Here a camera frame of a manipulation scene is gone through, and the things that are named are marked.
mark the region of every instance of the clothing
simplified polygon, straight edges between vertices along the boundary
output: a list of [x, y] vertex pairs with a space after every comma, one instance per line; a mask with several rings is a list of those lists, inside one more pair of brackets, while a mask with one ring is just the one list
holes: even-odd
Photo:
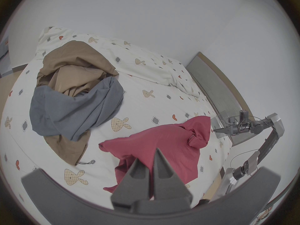
[[[204, 148], [210, 136], [210, 118], [196, 116], [182, 124], [168, 124], [153, 127], [125, 138], [116, 138], [99, 144], [104, 152], [110, 152], [120, 159], [115, 168], [119, 184], [126, 172], [138, 158], [153, 175], [156, 148], [159, 148], [184, 184], [198, 177], [200, 148]], [[117, 187], [105, 187], [113, 192]]]
[[64, 161], [76, 165], [91, 127], [113, 117], [123, 100], [115, 67], [87, 43], [70, 41], [51, 51], [37, 75], [30, 107], [32, 129]]

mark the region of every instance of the gray-blue garment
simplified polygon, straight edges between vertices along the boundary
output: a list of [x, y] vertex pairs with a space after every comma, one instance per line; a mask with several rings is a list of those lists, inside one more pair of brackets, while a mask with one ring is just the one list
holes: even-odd
[[77, 141], [82, 133], [113, 118], [123, 101], [123, 88], [115, 77], [100, 81], [88, 93], [75, 97], [35, 88], [30, 105], [32, 129], [41, 136], [63, 135]]

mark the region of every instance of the drawstring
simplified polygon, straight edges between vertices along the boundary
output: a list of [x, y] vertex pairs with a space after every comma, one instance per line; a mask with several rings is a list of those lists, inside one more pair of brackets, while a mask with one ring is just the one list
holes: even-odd
[[94, 164], [94, 163], [95, 163], [95, 160], [92, 160], [92, 161], [90, 161], [90, 162], [88, 162], [88, 163], [80, 162], [80, 163], [78, 163], [78, 164], [84, 165], [84, 164]]

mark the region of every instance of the red garment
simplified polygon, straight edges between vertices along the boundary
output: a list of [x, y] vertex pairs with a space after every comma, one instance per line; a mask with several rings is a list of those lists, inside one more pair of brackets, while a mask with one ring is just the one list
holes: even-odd
[[[182, 124], [161, 125], [130, 137], [108, 140], [100, 143], [99, 148], [120, 159], [119, 166], [115, 168], [118, 184], [136, 158], [149, 168], [152, 181], [156, 148], [161, 150], [179, 178], [187, 184], [198, 177], [199, 149], [207, 145], [209, 136], [210, 118], [197, 116]], [[103, 189], [113, 193], [116, 187]]]

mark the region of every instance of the headboard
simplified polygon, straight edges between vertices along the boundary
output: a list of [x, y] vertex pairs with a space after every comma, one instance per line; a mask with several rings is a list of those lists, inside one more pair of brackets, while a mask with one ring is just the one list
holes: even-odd
[[[216, 114], [226, 111], [229, 117], [239, 115], [239, 111], [249, 111], [253, 116], [245, 100], [225, 76], [225, 74], [213, 64], [201, 52], [186, 67], [196, 84], [207, 97]], [[238, 145], [255, 135], [253, 133], [242, 133], [236, 136], [229, 136], [232, 146]]]

